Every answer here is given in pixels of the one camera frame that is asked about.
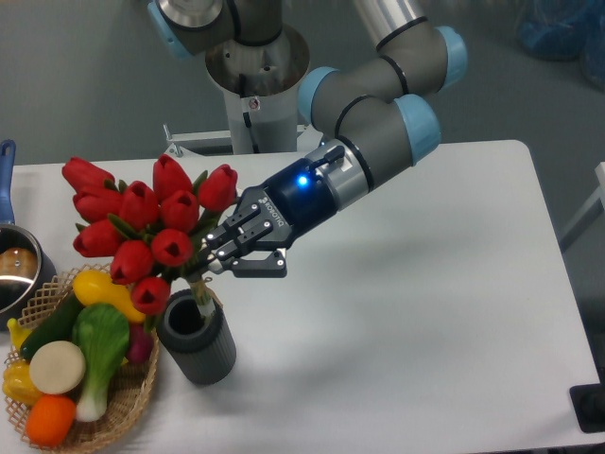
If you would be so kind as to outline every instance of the flower stem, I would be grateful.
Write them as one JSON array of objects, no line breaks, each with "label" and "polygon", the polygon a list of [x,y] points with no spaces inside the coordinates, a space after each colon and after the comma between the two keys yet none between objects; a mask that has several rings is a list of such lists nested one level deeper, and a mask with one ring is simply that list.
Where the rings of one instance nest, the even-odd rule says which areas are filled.
[{"label": "flower stem", "polygon": [[204,319],[204,325],[207,326],[216,312],[215,300],[210,296],[201,273],[190,274],[186,279],[198,305],[199,314]]}]

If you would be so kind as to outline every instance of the red tulip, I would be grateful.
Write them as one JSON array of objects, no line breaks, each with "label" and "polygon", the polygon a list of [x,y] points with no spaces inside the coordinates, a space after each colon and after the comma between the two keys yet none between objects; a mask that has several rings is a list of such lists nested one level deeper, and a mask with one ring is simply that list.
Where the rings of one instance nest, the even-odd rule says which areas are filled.
[{"label": "red tulip", "polygon": [[115,183],[115,178],[110,172],[77,157],[71,158],[62,167],[60,173],[77,192],[84,186],[103,187],[105,180]]},{"label": "red tulip", "polygon": [[160,217],[167,228],[188,233],[198,223],[198,199],[191,192],[178,190],[162,202]]},{"label": "red tulip", "polygon": [[126,286],[147,276],[153,268],[153,255],[145,241],[131,239],[120,245],[110,267],[115,284]]},{"label": "red tulip", "polygon": [[151,241],[155,259],[168,267],[178,267],[193,255],[189,236],[175,229],[164,229]]},{"label": "red tulip", "polygon": [[84,186],[74,196],[79,215],[89,222],[105,219],[109,213],[117,215],[122,206],[122,194],[99,186]]},{"label": "red tulip", "polygon": [[160,218],[158,198],[143,182],[133,182],[124,191],[124,201],[118,216],[134,230],[144,229]]},{"label": "red tulip", "polygon": [[163,154],[153,165],[153,191],[162,202],[179,190],[193,191],[191,180],[179,163]]},{"label": "red tulip", "polygon": [[223,164],[199,186],[199,204],[217,213],[226,210],[235,200],[236,184],[237,172],[227,164]]},{"label": "red tulip", "polygon": [[99,220],[82,230],[74,240],[74,249],[84,257],[114,255],[125,238],[108,219]]},{"label": "red tulip", "polygon": [[164,312],[169,297],[170,286],[164,279],[155,276],[141,279],[130,293],[134,308],[146,315]]}]

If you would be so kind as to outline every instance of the yellow squash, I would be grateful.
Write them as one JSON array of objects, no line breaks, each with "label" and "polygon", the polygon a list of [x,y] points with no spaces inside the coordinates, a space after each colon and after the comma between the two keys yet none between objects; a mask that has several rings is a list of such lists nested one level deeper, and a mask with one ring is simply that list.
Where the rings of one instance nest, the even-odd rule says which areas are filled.
[{"label": "yellow squash", "polygon": [[17,319],[9,319],[7,322],[7,328],[10,333],[10,342],[15,346],[17,350],[21,348],[21,344],[31,334],[31,329],[23,328],[17,322]]},{"label": "yellow squash", "polygon": [[23,359],[13,362],[4,371],[2,391],[12,400],[26,404],[29,407],[34,405],[43,395],[31,382],[29,364]]},{"label": "yellow squash", "polygon": [[125,286],[114,284],[112,277],[106,272],[82,271],[74,278],[73,286],[76,297],[85,306],[108,303],[122,312],[130,323],[145,321],[145,314],[132,305],[129,290]]}]

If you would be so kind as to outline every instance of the white table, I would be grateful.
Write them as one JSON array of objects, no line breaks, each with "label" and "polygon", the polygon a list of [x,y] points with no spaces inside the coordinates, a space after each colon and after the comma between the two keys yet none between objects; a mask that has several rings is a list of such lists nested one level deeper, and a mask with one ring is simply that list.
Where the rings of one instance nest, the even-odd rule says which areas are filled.
[{"label": "white table", "polygon": [[[242,187],[295,154],[183,158],[195,177],[228,162]],[[151,181],[152,161],[107,162]],[[17,224],[59,270],[78,215],[61,166],[20,166]],[[299,239],[283,280],[212,284],[238,347],[198,388],[162,352],[152,401],[107,452],[460,453],[599,443],[568,390],[597,383],[527,148],[440,146]],[[0,355],[9,337],[0,337]],[[31,452],[5,420],[9,452]]]}]

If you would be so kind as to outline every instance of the woven basket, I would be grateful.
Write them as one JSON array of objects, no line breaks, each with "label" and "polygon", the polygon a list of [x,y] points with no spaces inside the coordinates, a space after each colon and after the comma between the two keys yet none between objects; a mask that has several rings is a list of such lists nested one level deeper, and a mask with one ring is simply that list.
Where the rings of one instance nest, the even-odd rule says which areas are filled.
[{"label": "woven basket", "polygon": [[[55,309],[55,306],[69,293],[74,277],[85,270],[107,272],[109,266],[84,266],[55,276],[50,283],[45,283],[34,298],[29,300],[19,319],[21,326],[36,327]],[[151,389],[158,366],[160,342],[153,332],[153,350],[151,358],[144,364],[125,364],[113,377],[109,388],[107,411],[101,419],[93,423],[74,422],[67,438],[54,449],[33,445],[26,435],[26,421],[29,408],[5,396],[9,421],[21,434],[21,440],[30,447],[44,452],[86,454],[94,452],[114,442],[124,435],[137,422],[149,402]],[[19,359],[19,354],[12,348],[7,365]]]}]

